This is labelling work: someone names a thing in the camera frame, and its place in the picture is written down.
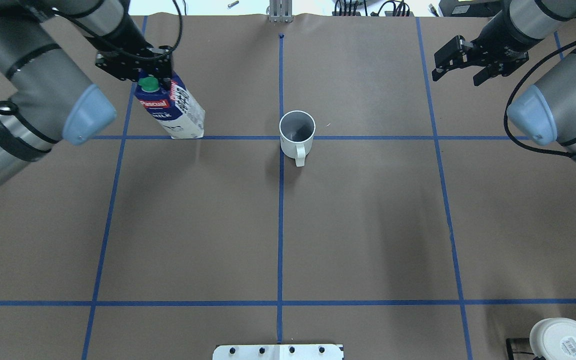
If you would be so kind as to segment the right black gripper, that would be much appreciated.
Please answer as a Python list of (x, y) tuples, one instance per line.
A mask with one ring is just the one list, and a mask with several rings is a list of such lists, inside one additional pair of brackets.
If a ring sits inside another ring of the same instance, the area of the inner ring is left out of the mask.
[(530, 56), (530, 41), (514, 30), (503, 26), (487, 26), (473, 41), (456, 35), (434, 53), (435, 68), (432, 80), (438, 82), (446, 73), (455, 69), (481, 67), (473, 76), (478, 87), (497, 76), (510, 76), (525, 64)]

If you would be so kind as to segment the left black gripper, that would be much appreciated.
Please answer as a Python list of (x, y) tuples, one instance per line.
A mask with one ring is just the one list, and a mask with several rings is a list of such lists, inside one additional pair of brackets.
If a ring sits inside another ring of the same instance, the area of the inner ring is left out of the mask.
[(158, 48), (142, 47), (135, 54), (123, 49), (99, 48), (94, 64), (121, 81), (136, 83), (139, 79), (153, 76), (164, 84), (173, 76), (173, 51), (174, 48), (168, 45)]

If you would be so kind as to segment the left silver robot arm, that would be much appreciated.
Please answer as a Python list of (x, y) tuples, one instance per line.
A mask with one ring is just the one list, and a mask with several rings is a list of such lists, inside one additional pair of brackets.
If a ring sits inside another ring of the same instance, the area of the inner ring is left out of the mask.
[(131, 18), (128, 0), (0, 0), (0, 73), (15, 93), (0, 100), (0, 186), (61, 141), (80, 145), (107, 128), (114, 105), (43, 23), (63, 18), (96, 49), (94, 64), (121, 81), (153, 75), (169, 87), (172, 46), (154, 47)]

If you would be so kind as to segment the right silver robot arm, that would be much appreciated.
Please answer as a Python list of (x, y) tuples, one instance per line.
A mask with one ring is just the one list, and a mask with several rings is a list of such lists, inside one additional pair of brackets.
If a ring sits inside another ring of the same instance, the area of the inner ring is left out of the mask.
[[(509, 76), (529, 50), (576, 18), (576, 0), (504, 0), (476, 39), (451, 38), (434, 53), (432, 79), (480, 67), (473, 84)], [(547, 54), (524, 75), (503, 111), (503, 129), (524, 150), (576, 163), (576, 40)]]

